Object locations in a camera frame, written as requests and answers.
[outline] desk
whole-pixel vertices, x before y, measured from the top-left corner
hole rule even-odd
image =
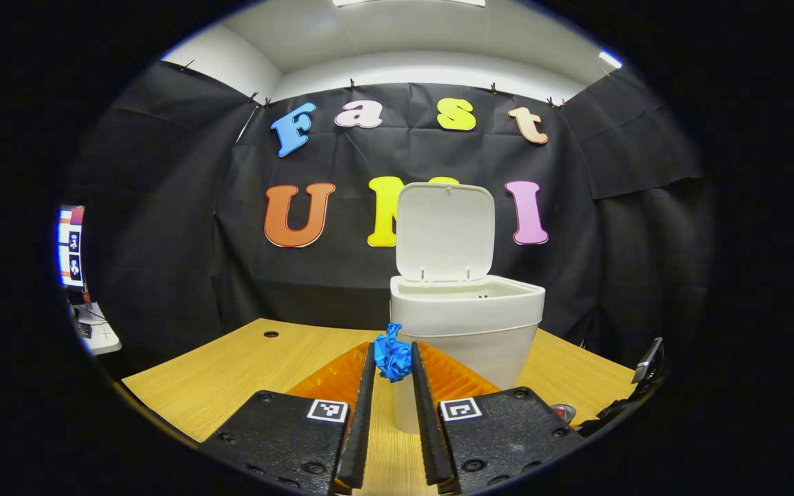
[[[275,332],[277,337],[265,337]],[[259,318],[157,367],[123,380],[145,405],[197,442],[259,389],[285,392],[330,360],[384,331],[331,329]],[[633,392],[633,370],[538,330],[517,381],[548,404],[569,403],[576,420],[596,418],[613,400]],[[437,494],[426,486],[417,434],[394,427],[392,386],[376,376],[369,452],[360,496]]]

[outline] white wall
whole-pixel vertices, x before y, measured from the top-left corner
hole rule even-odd
[[[554,103],[568,100],[585,85],[549,70],[479,54],[403,51],[363,54],[319,63],[286,74],[272,101],[325,89],[379,83],[442,83],[491,87]]]
[[[220,24],[184,41],[161,60],[179,65],[192,62],[189,69],[218,79],[247,96],[259,92],[256,101],[271,98],[283,76],[261,51]]]

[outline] ceiling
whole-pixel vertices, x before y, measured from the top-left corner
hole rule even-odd
[[[436,0],[377,0],[336,7],[332,0],[267,0],[221,24],[258,48],[281,72],[347,56],[403,50],[485,54],[551,70],[589,85],[601,48],[540,7],[488,0],[485,8]]]

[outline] colorful foam letter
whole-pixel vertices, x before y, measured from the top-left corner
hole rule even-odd
[[[535,195],[541,189],[529,181],[511,181],[505,185],[508,192],[513,195],[516,204],[516,233],[513,241],[517,245],[541,245],[547,242],[547,231],[541,228],[541,217],[538,215],[538,203]]]
[[[293,185],[272,186],[265,195],[268,197],[268,210],[265,210],[265,237],[273,245],[286,248],[301,248],[315,242],[320,233],[324,232],[324,222],[327,220],[327,200],[332,192],[336,191],[333,183],[313,183],[305,188],[306,194],[312,197],[311,207],[308,209],[308,223],[299,230],[287,226],[289,201],[299,188]]]
[[[529,139],[532,143],[543,145],[547,143],[547,135],[543,132],[538,132],[535,123],[541,122],[541,117],[529,112],[526,107],[517,107],[513,110],[508,110],[507,115],[516,119],[517,125],[520,126],[520,133],[523,138]]]
[[[281,149],[278,150],[278,157],[286,156],[296,148],[302,147],[308,136],[299,134],[299,129],[308,131],[312,128],[312,119],[308,117],[309,112],[314,110],[314,103],[303,103],[291,110],[289,114],[281,117],[272,123],[272,129],[278,132],[278,139],[281,140]]]
[[[372,129],[382,125],[382,104],[373,100],[349,101],[344,104],[343,113],[336,116],[336,125],[351,127],[359,125],[365,129]]]
[[[429,183],[450,183],[457,185],[459,182],[452,178],[432,178]],[[403,189],[403,181],[394,176],[372,178],[369,188],[376,192],[376,226],[371,235],[366,238],[369,246],[394,246],[397,245],[397,235],[391,219],[397,220],[397,195]]]
[[[470,131],[476,125],[476,117],[470,113],[474,109],[470,101],[458,98],[444,98],[437,102],[437,122],[443,129]]]

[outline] white trash can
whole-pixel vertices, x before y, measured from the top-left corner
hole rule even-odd
[[[397,200],[397,270],[391,322],[397,339],[423,341],[486,380],[516,385],[535,339],[544,289],[489,276],[495,201],[486,189],[410,183]],[[394,383],[394,423],[418,433],[412,378]]]

